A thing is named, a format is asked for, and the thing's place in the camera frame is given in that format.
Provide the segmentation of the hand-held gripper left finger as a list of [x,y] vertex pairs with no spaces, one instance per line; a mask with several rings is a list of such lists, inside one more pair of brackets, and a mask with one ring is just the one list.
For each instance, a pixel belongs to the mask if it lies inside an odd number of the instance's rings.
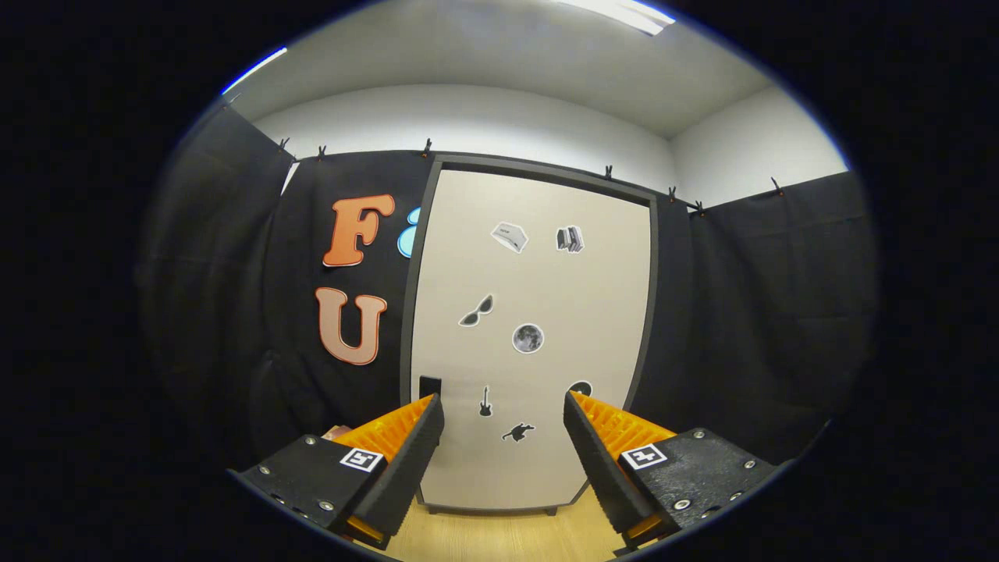
[[325,537],[385,550],[399,533],[440,435],[439,394],[332,439],[304,434],[242,471],[236,483]]

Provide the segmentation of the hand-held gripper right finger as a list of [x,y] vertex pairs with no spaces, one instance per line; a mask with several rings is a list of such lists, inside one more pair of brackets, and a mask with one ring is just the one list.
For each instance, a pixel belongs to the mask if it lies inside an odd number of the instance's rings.
[[628,551],[724,516],[787,469],[707,429],[677,433],[573,390],[563,423]]

